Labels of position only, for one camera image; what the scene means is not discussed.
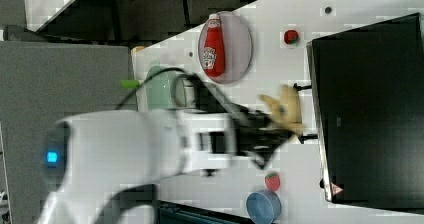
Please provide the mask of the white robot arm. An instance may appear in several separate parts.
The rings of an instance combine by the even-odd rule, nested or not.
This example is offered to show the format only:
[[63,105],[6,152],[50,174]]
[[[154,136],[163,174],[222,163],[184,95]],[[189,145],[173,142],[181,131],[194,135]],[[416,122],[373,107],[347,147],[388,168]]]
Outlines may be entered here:
[[118,224],[152,205],[163,179],[222,170],[239,156],[263,169],[294,132],[195,109],[115,110],[55,122],[43,140],[49,189],[34,224]]

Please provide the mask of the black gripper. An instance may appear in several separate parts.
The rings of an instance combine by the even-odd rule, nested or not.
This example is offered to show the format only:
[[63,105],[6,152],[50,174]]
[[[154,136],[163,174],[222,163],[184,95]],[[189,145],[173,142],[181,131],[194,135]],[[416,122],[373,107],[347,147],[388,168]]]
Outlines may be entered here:
[[236,135],[236,155],[249,157],[259,168],[268,166],[274,152],[287,141],[287,136],[299,137],[301,123],[279,125],[259,110],[241,107],[239,118],[233,118]]

